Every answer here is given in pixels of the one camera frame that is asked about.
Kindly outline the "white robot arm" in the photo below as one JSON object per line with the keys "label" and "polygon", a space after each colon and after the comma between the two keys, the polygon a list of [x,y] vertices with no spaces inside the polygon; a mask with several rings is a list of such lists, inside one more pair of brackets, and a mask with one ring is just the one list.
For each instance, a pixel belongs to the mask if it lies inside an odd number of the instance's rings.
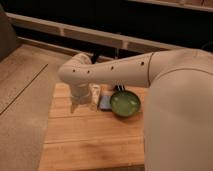
{"label": "white robot arm", "polygon": [[59,78],[77,103],[90,83],[146,87],[145,171],[213,171],[213,53],[186,48],[98,64],[80,53]]}

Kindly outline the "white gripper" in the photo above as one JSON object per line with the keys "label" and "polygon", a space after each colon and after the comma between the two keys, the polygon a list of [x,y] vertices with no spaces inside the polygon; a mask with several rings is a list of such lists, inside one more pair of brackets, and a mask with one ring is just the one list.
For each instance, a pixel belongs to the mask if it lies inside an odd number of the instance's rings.
{"label": "white gripper", "polygon": [[88,84],[70,85],[69,88],[72,101],[70,106],[71,113],[74,113],[76,104],[86,104],[91,101],[91,91]]}

